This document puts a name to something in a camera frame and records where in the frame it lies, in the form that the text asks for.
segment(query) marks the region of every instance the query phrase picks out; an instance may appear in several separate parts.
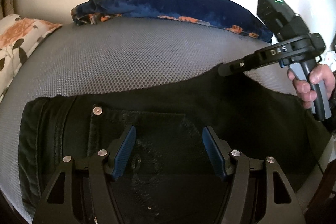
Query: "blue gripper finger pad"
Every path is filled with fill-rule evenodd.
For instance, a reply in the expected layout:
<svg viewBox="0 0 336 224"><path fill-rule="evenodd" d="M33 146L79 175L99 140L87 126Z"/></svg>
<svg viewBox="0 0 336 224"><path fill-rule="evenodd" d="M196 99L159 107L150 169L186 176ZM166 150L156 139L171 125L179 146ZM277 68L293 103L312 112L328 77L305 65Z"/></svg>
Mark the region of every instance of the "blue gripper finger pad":
<svg viewBox="0 0 336 224"><path fill-rule="evenodd" d="M134 147L136 138L137 131L135 127L132 126L114 158L114 169L112 172L112 179L114 181L116 181L118 177L123 175L129 156L131 155L132 149Z"/></svg>

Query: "gray mesh cushion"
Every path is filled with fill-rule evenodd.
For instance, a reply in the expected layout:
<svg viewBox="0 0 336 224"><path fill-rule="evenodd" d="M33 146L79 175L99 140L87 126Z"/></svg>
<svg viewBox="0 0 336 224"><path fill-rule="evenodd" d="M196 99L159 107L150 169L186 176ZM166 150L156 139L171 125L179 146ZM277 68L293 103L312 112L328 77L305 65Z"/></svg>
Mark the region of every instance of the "gray mesh cushion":
<svg viewBox="0 0 336 224"><path fill-rule="evenodd" d="M26 102L40 96L107 93L192 78L268 44L212 27L159 19L116 18L63 26L33 52L0 104L0 186L31 222L21 201L18 139ZM278 64L248 75L294 93Z"/></svg>

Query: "rivet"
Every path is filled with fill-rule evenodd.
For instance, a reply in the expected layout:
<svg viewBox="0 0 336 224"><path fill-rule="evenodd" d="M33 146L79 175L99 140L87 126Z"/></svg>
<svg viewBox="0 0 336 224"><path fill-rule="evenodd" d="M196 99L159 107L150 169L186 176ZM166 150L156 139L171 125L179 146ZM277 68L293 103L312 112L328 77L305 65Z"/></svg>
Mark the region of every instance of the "rivet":
<svg viewBox="0 0 336 224"><path fill-rule="evenodd" d="M105 156L106 154L107 154L107 150L105 150L105 149L102 149L102 150L98 151L99 156Z"/></svg>
<svg viewBox="0 0 336 224"><path fill-rule="evenodd" d="M275 158L273 158L273 157L267 157L267 161L268 161L270 164L273 164L273 163L275 163Z"/></svg>
<svg viewBox="0 0 336 224"><path fill-rule="evenodd" d="M231 154L235 157L239 157L240 156L240 152L238 150L232 150Z"/></svg>
<svg viewBox="0 0 336 224"><path fill-rule="evenodd" d="M93 109L93 114L95 115L100 115L103 113L103 109L100 107L100 106L96 106L94 109Z"/></svg>
<svg viewBox="0 0 336 224"><path fill-rule="evenodd" d="M64 158L63 158L63 161L64 162L69 162L71 160L71 156L65 156Z"/></svg>

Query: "hand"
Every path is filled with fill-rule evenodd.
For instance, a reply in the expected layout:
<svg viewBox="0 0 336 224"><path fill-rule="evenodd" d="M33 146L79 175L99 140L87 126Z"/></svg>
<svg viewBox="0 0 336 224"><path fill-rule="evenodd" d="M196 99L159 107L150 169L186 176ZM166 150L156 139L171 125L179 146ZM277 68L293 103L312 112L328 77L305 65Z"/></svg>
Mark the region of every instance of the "hand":
<svg viewBox="0 0 336 224"><path fill-rule="evenodd" d="M288 70L287 75L290 80L293 80L296 95L303 100L304 108L310 108L311 102L317 98L316 92L310 90L310 85L307 81L296 79L290 70ZM309 74L309 81L312 84L318 84L321 80L324 81L327 96L328 99L330 99L330 96L335 89L335 76L328 65L319 64Z"/></svg>

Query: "pillowcase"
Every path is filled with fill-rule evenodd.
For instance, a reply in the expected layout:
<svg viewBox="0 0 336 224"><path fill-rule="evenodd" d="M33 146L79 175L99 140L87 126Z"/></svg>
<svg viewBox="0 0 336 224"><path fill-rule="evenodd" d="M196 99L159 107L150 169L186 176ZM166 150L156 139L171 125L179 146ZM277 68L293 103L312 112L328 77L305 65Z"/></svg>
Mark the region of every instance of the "pillowcase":
<svg viewBox="0 0 336 224"><path fill-rule="evenodd" d="M38 44L61 26L16 14L0 20L0 102L14 76Z"/></svg>
<svg viewBox="0 0 336 224"><path fill-rule="evenodd" d="M271 43L273 33L250 11L230 0L89 0L71 11L78 25L114 17L187 21Z"/></svg>

